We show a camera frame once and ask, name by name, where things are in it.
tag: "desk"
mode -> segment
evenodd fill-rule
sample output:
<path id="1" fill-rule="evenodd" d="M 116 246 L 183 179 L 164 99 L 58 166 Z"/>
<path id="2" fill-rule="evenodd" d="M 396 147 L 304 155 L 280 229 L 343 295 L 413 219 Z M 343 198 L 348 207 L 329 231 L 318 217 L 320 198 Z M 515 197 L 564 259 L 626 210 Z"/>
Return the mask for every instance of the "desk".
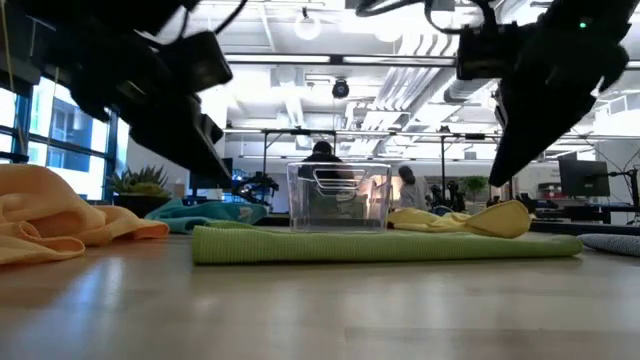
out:
<path id="1" fill-rule="evenodd" d="M 638 260 L 193 267 L 188 237 L 0 270 L 13 359 L 637 359 Z"/>

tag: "plastic bin handle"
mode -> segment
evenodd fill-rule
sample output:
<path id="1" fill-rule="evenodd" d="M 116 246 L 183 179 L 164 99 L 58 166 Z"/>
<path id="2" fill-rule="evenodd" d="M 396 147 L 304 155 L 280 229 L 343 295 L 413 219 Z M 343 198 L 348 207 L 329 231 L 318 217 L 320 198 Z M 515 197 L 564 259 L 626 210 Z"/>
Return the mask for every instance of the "plastic bin handle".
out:
<path id="1" fill-rule="evenodd" d="M 325 179 L 318 178 L 318 172 L 333 172 L 333 173 L 345 173 L 350 175 L 350 178 L 343 179 Z M 357 190 L 360 182 L 367 175 L 367 171 L 364 169 L 340 169 L 336 168 L 324 168 L 324 169 L 313 169 L 313 178 L 316 180 L 318 187 L 321 189 L 331 189 L 331 190 Z"/>

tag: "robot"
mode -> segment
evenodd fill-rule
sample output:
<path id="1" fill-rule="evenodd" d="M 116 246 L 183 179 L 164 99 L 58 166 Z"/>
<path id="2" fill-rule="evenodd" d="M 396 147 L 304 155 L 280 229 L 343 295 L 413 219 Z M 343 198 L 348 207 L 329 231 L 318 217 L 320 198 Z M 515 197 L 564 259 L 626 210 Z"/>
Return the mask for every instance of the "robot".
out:
<path id="1" fill-rule="evenodd" d="M 489 178 L 501 186 L 591 109 L 593 89 L 606 90 L 624 72 L 629 56 L 619 43 L 640 0 L 554 0 L 537 22 L 524 26 L 498 24 L 491 0 L 471 0 L 484 23 L 461 29 L 433 24 L 435 0 L 384 1 L 363 0 L 356 13 L 374 16 L 423 3 L 434 28 L 460 36 L 459 79 L 501 79 L 496 100 L 504 133 Z M 188 14 L 199 0 L 8 0 L 5 5 L 51 29 L 41 66 L 59 69 L 83 111 L 102 120 L 105 108 L 117 111 L 136 142 L 206 176 L 227 172 L 213 149 L 222 130 L 200 112 L 194 94 L 231 80 L 216 34 L 246 2 L 241 0 L 215 31 L 189 37 L 184 37 Z M 157 35 L 181 7 L 184 25 L 174 42 L 158 44 L 140 34 Z"/>

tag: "orange towel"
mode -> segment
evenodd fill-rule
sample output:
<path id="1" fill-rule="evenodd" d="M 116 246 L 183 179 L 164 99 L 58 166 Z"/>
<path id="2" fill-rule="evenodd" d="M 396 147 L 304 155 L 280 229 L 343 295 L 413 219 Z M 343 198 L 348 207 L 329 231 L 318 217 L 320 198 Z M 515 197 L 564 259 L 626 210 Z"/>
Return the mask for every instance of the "orange towel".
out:
<path id="1" fill-rule="evenodd" d="M 64 260 L 84 253 L 85 245 L 168 233 L 166 224 L 127 209 L 87 204 L 45 167 L 0 165 L 0 264 Z"/>

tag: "gray cushion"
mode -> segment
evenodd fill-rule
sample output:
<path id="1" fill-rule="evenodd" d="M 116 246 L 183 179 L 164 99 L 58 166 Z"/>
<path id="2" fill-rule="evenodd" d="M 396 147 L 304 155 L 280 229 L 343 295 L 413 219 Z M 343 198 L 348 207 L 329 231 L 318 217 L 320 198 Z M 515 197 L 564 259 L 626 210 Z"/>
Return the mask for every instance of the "gray cushion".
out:
<path id="1" fill-rule="evenodd" d="M 584 234 L 578 239 L 585 246 L 615 254 L 640 257 L 640 236 L 612 234 Z"/>

